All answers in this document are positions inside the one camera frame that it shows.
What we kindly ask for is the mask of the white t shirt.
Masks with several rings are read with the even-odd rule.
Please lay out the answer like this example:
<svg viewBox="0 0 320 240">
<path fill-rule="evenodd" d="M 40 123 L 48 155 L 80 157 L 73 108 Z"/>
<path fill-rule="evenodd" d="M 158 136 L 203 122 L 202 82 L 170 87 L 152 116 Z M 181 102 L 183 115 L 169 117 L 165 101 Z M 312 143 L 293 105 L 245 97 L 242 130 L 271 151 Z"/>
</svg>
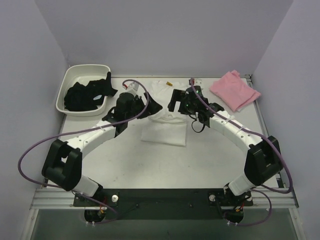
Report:
<svg viewBox="0 0 320 240">
<path fill-rule="evenodd" d="M 186 146 L 187 117 L 178 111 L 170 112 L 170 103 L 173 90 L 186 90 L 187 83 L 177 81 L 152 81 L 148 87 L 150 96 L 162 106 L 162 110 L 147 118 L 142 128 L 143 142 L 166 144 L 172 146 Z"/>
</svg>

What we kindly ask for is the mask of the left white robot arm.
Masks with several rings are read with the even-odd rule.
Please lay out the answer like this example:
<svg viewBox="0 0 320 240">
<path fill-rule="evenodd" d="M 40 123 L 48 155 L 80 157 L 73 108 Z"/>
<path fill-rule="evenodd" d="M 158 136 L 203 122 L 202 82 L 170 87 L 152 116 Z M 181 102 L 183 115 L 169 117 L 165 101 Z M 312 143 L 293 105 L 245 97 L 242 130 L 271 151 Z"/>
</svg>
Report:
<svg viewBox="0 0 320 240">
<path fill-rule="evenodd" d="M 65 191 L 84 194 L 92 206 L 101 203 L 103 188 L 99 183 L 82 174 L 83 159 L 106 141 L 120 135 L 129 119 L 144 119 L 162 110 L 162 106 L 151 96 L 142 97 L 125 92 L 119 95 L 112 107 L 89 132 L 62 141 L 55 140 L 48 151 L 41 174 Z"/>
</svg>

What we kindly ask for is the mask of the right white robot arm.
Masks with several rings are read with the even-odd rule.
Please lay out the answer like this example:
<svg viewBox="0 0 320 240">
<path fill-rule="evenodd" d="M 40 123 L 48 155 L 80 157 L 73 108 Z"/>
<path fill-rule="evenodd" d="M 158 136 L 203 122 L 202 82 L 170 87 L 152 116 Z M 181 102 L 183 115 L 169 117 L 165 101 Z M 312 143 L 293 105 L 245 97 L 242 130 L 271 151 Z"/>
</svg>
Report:
<svg viewBox="0 0 320 240">
<path fill-rule="evenodd" d="M 170 112 L 174 111 L 177 102 L 180 103 L 179 113 L 196 117 L 201 124 L 218 131 L 246 154 L 243 173 L 226 184 L 226 192 L 240 196 L 261 186 L 283 169 L 281 160 L 270 146 L 272 143 L 279 150 L 278 140 L 272 136 L 264 140 L 249 133 L 221 105 L 209 103 L 202 95 L 200 86 L 189 87 L 187 90 L 174 89 L 168 104 Z"/>
</svg>

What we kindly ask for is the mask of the pink folded t shirt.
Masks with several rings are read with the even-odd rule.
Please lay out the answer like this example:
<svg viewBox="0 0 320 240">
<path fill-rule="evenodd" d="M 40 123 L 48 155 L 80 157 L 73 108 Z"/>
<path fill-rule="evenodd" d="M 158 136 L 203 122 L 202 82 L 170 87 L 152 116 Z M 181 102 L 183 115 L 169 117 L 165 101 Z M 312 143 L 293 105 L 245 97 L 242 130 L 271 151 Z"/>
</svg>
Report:
<svg viewBox="0 0 320 240">
<path fill-rule="evenodd" d="M 241 79 L 240 73 L 236 70 L 228 71 L 218 81 L 214 81 L 209 90 L 221 98 L 233 112 L 238 112 L 261 96 L 260 92 L 249 87 Z"/>
</svg>

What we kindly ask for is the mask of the black t shirt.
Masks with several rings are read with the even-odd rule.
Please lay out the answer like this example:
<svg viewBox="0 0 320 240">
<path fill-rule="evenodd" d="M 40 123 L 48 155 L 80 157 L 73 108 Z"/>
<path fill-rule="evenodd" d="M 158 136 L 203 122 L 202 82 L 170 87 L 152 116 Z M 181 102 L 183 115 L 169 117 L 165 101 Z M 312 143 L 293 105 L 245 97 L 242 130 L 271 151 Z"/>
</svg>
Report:
<svg viewBox="0 0 320 240">
<path fill-rule="evenodd" d="M 64 107 L 72 112 L 97 110 L 105 97 L 113 97 L 118 91 L 112 87 L 111 72 L 105 79 L 91 80 L 87 85 L 75 83 L 64 97 Z"/>
</svg>

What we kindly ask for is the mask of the white plastic bin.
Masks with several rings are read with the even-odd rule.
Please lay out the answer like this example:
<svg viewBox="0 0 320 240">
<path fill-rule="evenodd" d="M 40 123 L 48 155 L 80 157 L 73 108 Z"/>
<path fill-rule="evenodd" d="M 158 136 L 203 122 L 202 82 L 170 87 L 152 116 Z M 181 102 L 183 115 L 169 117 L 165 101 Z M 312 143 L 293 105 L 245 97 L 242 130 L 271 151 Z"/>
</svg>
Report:
<svg viewBox="0 0 320 240">
<path fill-rule="evenodd" d="M 56 109 L 67 116 L 73 117 L 94 117 L 101 115 L 106 109 L 107 96 L 103 98 L 102 104 L 99 105 L 97 109 L 88 111 L 67 110 L 64 104 L 64 97 L 67 94 L 67 91 L 76 83 L 86 86 L 90 81 L 106 79 L 108 73 L 111 73 L 111 69 L 107 65 L 103 64 L 79 64 L 71 66 L 65 72 L 60 85 L 55 103 Z"/>
</svg>

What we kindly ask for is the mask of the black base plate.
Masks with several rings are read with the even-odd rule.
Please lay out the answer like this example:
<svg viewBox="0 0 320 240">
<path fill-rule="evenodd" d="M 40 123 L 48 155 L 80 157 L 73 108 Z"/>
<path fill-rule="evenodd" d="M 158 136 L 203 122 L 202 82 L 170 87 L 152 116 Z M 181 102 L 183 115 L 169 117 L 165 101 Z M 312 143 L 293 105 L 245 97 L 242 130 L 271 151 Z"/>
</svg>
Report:
<svg viewBox="0 0 320 240">
<path fill-rule="evenodd" d="M 74 197 L 73 205 L 85 208 L 88 221 L 115 217 L 101 203 L 116 210 L 121 220 L 215 220 L 225 211 L 241 220 L 242 208 L 253 206 L 251 192 L 232 196 L 222 188 L 104 188 L 94 199 Z"/>
</svg>

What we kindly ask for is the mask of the aluminium front rail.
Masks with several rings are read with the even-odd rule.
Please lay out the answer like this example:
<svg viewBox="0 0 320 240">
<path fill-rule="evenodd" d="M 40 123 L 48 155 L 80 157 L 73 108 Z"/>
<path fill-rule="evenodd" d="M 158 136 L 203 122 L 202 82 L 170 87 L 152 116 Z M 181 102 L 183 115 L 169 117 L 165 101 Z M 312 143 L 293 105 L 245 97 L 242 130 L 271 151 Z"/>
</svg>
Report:
<svg viewBox="0 0 320 240">
<path fill-rule="evenodd" d="M 265 188 L 258 188 L 251 193 L 251 196 L 253 200 L 252 208 L 266 209 L 270 206 L 268 200 L 270 200 L 274 209 L 296 209 L 299 207 L 298 201 L 292 192 L 281 194 Z M 74 197 L 71 192 L 66 192 L 62 189 L 36 189 L 30 208 L 36 210 L 98 209 L 97 206 L 75 206 Z"/>
</svg>

